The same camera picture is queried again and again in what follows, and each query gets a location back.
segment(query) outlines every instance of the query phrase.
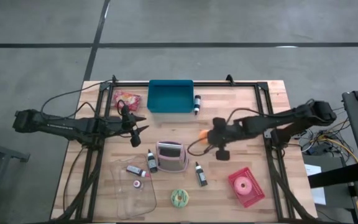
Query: gray floor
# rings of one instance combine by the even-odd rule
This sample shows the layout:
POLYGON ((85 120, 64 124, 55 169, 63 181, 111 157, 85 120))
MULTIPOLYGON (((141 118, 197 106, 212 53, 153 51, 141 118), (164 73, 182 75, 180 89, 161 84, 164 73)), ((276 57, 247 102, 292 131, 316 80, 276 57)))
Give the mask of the gray floor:
MULTIPOLYGON (((0 43, 92 43, 102 5, 0 0, 0 43)), ((112 0, 106 16, 101 42, 358 42, 358 0, 112 0)), ((51 96, 79 88, 90 50, 0 49, 0 145, 31 153, 27 164, 10 165, 0 223, 48 220, 67 141, 15 133, 14 112, 39 109, 51 96)), ((314 98, 338 108, 342 92, 358 90, 358 47, 99 49, 91 80, 112 74, 121 80, 221 80, 227 74, 285 80, 292 106, 314 98)), ((77 100, 78 94, 66 96, 47 112, 69 114, 77 100)), ((342 135, 356 147, 350 129, 342 135)), ((343 214, 319 210, 337 220, 343 214)))

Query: electronic equipment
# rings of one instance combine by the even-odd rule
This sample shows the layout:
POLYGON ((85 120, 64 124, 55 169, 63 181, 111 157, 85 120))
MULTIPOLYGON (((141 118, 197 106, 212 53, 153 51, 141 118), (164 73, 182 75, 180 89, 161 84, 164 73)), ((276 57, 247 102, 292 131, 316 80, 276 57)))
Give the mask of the electronic equipment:
POLYGON ((157 167, 165 172, 183 172, 188 158, 184 145, 176 142, 157 142, 157 167))

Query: teal bin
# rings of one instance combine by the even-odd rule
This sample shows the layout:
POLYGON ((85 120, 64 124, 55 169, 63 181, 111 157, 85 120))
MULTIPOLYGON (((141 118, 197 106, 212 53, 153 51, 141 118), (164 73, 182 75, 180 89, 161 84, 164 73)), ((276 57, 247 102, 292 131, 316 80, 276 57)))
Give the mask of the teal bin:
POLYGON ((150 80, 147 108, 152 113, 190 113, 194 108, 192 80, 150 80))

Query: clear plastic bag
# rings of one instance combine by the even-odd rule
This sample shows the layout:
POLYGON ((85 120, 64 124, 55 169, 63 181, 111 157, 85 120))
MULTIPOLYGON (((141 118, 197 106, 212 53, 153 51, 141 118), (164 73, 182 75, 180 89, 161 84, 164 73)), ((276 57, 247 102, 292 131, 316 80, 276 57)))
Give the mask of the clear plastic bag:
POLYGON ((150 173, 145 156, 134 156, 111 163, 110 171, 116 192, 117 216, 122 220, 152 212, 157 206, 151 176, 139 177, 127 172, 126 168, 129 165, 150 173), (140 187, 134 187, 136 180, 141 182, 140 187))

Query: pink plastic basket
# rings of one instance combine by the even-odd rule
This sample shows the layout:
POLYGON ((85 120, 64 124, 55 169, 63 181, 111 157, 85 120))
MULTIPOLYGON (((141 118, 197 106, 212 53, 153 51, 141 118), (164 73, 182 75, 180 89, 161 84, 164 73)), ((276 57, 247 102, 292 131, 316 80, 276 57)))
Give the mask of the pink plastic basket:
POLYGON ((229 176, 229 183, 232 187, 234 193, 236 194, 237 198, 239 199, 240 203, 245 207, 248 208, 249 206, 257 203, 259 200, 265 198, 265 194, 262 189, 259 187, 258 182, 255 180, 254 176, 252 175, 251 171, 248 167, 243 168, 229 176), (238 194, 234 190, 234 181, 238 177, 247 177, 252 182, 252 190, 247 195, 238 194))

